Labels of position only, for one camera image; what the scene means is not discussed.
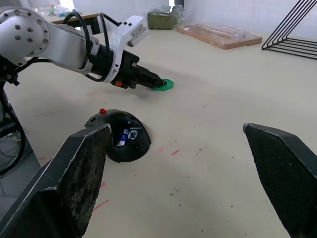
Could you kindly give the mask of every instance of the white wall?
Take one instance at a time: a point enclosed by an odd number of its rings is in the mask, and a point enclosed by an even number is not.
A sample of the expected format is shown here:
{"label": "white wall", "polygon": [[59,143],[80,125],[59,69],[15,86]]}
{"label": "white wall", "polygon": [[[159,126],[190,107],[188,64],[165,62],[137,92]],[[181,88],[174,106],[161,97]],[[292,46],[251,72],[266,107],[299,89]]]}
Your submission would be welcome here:
{"label": "white wall", "polygon": [[19,0],[1,0],[0,6],[21,6]]}
{"label": "white wall", "polygon": [[125,21],[132,15],[143,15],[154,7],[168,5],[168,0],[73,0],[84,12],[104,12],[116,21]]}
{"label": "white wall", "polygon": [[59,0],[28,0],[31,7],[43,5],[59,5]]}
{"label": "white wall", "polygon": [[30,7],[30,3],[28,0],[20,0],[21,6]]}
{"label": "white wall", "polygon": [[[271,33],[298,0],[184,0],[187,20],[211,21]],[[317,5],[292,35],[317,38]]]}

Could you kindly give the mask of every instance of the green disc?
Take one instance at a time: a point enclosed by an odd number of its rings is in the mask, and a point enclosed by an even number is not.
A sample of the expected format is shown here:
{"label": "green disc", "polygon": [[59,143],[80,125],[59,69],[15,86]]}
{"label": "green disc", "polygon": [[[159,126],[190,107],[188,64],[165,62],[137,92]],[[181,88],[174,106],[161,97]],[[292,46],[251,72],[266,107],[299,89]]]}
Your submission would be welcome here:
{"label": "green disc", "polygon": [[161,86],[160,88],[153,88],[155,91],[166,91],[168,89],[171,89],[174,86],[174,82],[169,79],[163,79],[163,81],[166,82],[165,85]]}

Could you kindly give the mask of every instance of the sticker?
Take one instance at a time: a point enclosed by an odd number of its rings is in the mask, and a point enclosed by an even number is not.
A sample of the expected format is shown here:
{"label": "sticker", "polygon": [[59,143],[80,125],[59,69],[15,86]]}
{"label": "sticker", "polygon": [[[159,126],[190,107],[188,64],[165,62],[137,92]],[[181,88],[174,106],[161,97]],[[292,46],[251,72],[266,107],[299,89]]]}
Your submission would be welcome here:
{"label": "sticker", "polygon": [[131,130],[129,132],[128,139],[134,140],[135,138],[137,138],[137,136],[138,136],[138,131]]}
{"label": "sticker", "polygon": [[137,38],[142,32],[144,32],[146,28],[144,28],[142,25],[140,25],[137,29],[131,32],[132,40]]}

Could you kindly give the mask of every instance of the green object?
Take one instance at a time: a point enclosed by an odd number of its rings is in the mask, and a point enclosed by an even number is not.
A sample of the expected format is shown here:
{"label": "green object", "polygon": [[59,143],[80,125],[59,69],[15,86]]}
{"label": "green object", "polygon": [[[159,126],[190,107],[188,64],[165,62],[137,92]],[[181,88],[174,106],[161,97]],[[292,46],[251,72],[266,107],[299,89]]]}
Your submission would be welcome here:
{"label": "green object", "polygon": [[171,30],[184,17],[184,7],[176,6],[160,6],[148,13],[149,29]]}
{"label": "green object", "polygon": [[153,90],[155,91],[166,91],[168,89],[171,89],[174,86],[174,82],[172,80],[169,79],[163,79],[166,84],[161,86],[160,88],[153,88]]}
{"label": "green object", "polygon": [[170,13],[148,13],[148,24],[150,29],[171,30],[176,26],[177,19]]}

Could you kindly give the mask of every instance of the red button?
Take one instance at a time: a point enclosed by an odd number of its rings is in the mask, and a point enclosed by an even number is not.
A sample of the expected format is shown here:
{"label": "red button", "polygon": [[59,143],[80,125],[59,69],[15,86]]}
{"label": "red button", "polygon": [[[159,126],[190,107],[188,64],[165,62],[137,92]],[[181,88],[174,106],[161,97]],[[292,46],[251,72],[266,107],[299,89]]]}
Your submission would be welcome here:
{"label": "red button", "polygon": [[101,113],[101,114],[106,114],[107,111],[106,111],[105,109],[101,108],[101,109],[99,110],[99,113]]}

